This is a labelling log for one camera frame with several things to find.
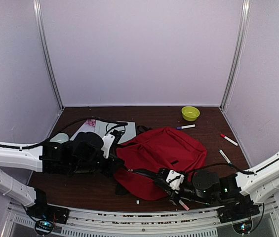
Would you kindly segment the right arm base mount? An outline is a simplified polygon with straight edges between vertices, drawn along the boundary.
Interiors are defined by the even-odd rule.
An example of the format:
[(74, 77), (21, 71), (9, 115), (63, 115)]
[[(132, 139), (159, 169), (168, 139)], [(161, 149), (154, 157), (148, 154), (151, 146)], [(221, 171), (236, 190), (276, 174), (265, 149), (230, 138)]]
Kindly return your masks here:
[[(265, 204), (253, 204), (252, 201), (246, 199), (225, 205), (217, 209), (220, 223), (232, 223), (233, 230), (239, 235), (249, 235), (253, 233), (261, 224), (264, 213)], [(253, 223), (252, 217), (261, 214), (257, 224)]]

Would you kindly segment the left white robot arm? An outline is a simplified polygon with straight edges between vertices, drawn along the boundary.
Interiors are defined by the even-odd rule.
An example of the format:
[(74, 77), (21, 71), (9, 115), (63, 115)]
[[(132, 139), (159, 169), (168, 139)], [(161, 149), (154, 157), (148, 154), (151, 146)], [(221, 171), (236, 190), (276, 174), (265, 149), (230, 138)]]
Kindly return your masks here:
[(67, 216), (48, 205), (44, 191), (21, 184), (1, 170), (1, 167), (20, 168), (39, 173), (74, 175), (101, 172), (110, 177), (124, 161), (114, 154), (120, 136), (94, 132), (79, 132), (71, 140), (65, 133), (36, 144), (0, 142), (0, 192), (19, 201), (31, 216), (41, 219)]

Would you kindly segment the red backpack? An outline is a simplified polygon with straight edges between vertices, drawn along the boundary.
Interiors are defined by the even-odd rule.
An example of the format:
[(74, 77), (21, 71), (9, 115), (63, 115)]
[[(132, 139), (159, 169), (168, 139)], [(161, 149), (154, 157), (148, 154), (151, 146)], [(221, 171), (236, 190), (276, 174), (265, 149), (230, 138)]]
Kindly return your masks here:
[(133, 173), (145, 169), (157, 173), (161, 168), (190, 171), (205, 165), (207, 150), (188, 134), (171, 127), (151, 129), (117, 148), (117, 156), (126, 168), (114, 173), (114, 179), (134, 196), (147, 201), (166, 197), (153, 180)]

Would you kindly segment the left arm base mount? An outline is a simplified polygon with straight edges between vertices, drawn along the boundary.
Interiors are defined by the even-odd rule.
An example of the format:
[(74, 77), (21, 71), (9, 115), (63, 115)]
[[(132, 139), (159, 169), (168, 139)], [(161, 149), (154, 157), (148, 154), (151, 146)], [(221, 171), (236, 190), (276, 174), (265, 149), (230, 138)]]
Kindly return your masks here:
[(49, 235), (55, 228), (55, 224), (66, 224), (70, 211), (64, 207), (47, 204), (46, 193), (40, 189), (34, 189), (36, 197), (34, 205), (24, 207), (26, 214), (34, 221), (34, 230), (40, 236)]

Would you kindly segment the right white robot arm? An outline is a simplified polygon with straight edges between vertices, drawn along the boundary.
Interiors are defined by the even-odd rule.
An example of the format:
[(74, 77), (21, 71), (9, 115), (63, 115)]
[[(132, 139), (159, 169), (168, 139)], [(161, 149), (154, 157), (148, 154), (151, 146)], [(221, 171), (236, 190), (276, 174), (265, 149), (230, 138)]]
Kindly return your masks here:
[(174, 205), (188, 200), (218, 206), (221, 223), (248, 218), (258, 215), (259, 206), (279, 190), (279, 151), (251, 169), (222, 178), (206, 168), (188, 172), (161, 168), (154, 184)]

